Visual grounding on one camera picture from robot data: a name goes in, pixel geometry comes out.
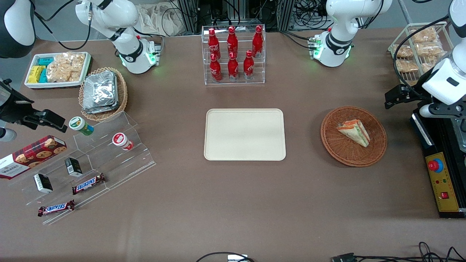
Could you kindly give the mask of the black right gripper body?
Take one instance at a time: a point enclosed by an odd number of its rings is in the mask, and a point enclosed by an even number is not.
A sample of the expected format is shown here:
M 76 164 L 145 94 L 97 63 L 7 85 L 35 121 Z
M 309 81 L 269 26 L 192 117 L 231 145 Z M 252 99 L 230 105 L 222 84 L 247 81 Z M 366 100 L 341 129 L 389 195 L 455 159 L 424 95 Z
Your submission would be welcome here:
M 1 79 L 0 119 L 10 124 L 23 124 L 26 117 L 34 115 L 34 101 L 14 90 L 11 79 Z

